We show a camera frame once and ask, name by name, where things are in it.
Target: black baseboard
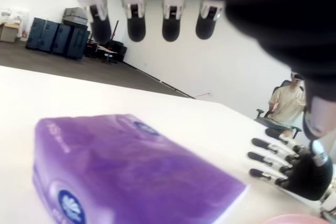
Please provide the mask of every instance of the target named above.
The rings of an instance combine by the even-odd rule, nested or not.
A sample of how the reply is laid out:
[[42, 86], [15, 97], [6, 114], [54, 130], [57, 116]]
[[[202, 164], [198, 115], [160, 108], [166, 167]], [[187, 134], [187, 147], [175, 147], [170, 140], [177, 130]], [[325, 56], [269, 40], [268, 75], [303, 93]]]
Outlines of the black baseboard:
[[185, 95], [186, 97], [189, 97], [189, 98], [191, 98], [191, 99], [195, 99], [195, 98], [193, 98], [191, 95], [188, 95], [188, 94], [182, 92], [181, 90], [179, 90], [179, 89], [177, 89], [177, 88], [175, 88], [175, 87], [169, 85], [168, 83], [165, 83], [165, 82], [159, 80], [158, 78], [156, 78], [156, 77], [154, 77], [154, 76], [151, 76], [150, 74], [148, 74], [148, 73], [146, 73], [146, 72], [144, 72], [144, 71], [142, 71], [142, 70], [140, 70], [140, 69], [138, 69], [138, 68], [136, 68], [136, 67], [134, 67], [134, 66], [132, 66], [132, 65], [130, 65], [130, 64], [128, 64], [128, 63], [126, 63], [126, 62], [124, 62], [124, 61], [123, 61], [123, 63], [126, 64], [126, 65], [128, 65], [128, 66], [130, 66], [131, 68], [134, 68], [134, 69], [136, 69], [136, 70], [138, 70], [138, 71], [144, 73], [144, 74], [147, 75], [147, 76], [150, 76], [151, 78], [155, 79], [156, 81], [159, 81], [159, 82], [163, 83], [164, 85], [166, 85], [166, 86], [170, 87], [171, 89], [173, 89], [173, 90], [175, 90], [175, 91], [177, 91], [177, 92], [179, 92], [179, 93]]

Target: black chair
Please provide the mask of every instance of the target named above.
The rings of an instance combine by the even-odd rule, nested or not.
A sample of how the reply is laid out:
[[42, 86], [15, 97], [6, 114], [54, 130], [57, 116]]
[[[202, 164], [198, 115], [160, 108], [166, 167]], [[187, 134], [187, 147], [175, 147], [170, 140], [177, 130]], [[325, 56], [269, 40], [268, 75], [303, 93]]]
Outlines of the black chair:
[[[281, 84], [279, 87], [275, 87], [275, 88], [274, 88], [272, 94], [274, 94], [274, 92], [275, 92], [278, 88], [281, 88], [281, 87], [284, 87], [284, 86], [289, 86], [289, 85], [290, 85], [290, 81], [289, 81], [289, 80], [285, 80], [285, 81], [283, 81], [282, 84]], [[257, 115], [257, 118], [256, 118], [256, 119], [258, 119], [258, 118], [260, 117], [260, 115], [264, 113], [264, 111], [261, 110], [261, 109], [257, 109], [257, 111], [258, 111], [258, 115]], [[266, 114], [264, 115], [264, 117], [266, 118], [270, 113], [271, 113], [271, 111], [267, 111]], [[299, 132], [302, 131], [302, 129], [300, 129], [299, 127], [296, 127], [296, 126], [291, 126], [291, 128], [292, 128], [292, 130], [295, 130], [295, 133], [294, 133], [293, 138], [295, 138], [296, 135], [297, 135]]]

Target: seated person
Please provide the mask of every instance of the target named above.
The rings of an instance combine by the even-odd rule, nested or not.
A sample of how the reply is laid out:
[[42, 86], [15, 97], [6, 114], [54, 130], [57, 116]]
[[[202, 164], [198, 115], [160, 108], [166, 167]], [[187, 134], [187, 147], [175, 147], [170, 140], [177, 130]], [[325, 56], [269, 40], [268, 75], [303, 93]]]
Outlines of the seated person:
[[306, 106], [306, 94], [303, 87], [300, 86], [302, 82], [302, 78], [292, 72], [290, 85], [278, 88], [269, 100], [270, 113], [268, 116], [257, 118], [256, 121], [280, 131], [285, 136], [291, 136], [290, 125]]

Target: robotic hand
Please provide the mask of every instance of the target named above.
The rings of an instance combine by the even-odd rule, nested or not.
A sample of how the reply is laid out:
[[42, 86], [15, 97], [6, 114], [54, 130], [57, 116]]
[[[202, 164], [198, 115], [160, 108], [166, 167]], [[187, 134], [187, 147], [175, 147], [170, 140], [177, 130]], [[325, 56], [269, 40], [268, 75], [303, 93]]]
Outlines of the robotic hand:
[[[107, 0], [78, 0], [91, 22], [97, 42], [110, 39]], [[277, 136], [292, 152], [263, 140], [253, 140], [286, 160], [280, 165], [269, 157], [249, 153], [252, 159], [279, 169], [286, 178], [258, 170], [251, 175], [276, 184], [302, 197], [325, 198], [331, 181], [332, 165], [317, 139], [336, 127], [336, 0], [202, 0], [195, 32], [209, 39], [224, 10], [228, 20], [242, 33], [255, 38], [270, 55], [303, 76], [306, 86], [306, 111], [303, 130], [311, 140], [309, 148], [295, 145], [292, 139]], [[185, 0], [162, 0], [162, 35], [174, 41], [180, 33]], [[122, 0], [128, 21], [128, 34], [141, 41], [146, 32], [146, 0]]]
[[247, 156], [271, 167], [280, 176], [254, 168], [250, 170], [250, 175], [305, 199], [321, 201], [322, 215], [336, 223], [336, 192], [334, 191], [336, 180], [332, 178], [331, 159], [325, 153], [321, 143], [318, 140], [311, 141], [307, 148], [273, 129], [266, 129], [265, 132], [266, 135], [279, 140], [279, 145], [259, 138], [252, 139], [252, 144], [270, 151], [278, 159], [255, 152], [249, 152]]

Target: tissue box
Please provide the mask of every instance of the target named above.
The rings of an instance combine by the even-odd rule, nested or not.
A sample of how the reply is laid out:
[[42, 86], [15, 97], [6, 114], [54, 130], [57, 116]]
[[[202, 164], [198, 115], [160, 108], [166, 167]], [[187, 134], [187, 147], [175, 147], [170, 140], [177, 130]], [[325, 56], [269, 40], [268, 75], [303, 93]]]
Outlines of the tissue box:
[[246, 187], [132, 115], [40, 120], [33, 181], [60, 224], [210, 224]]

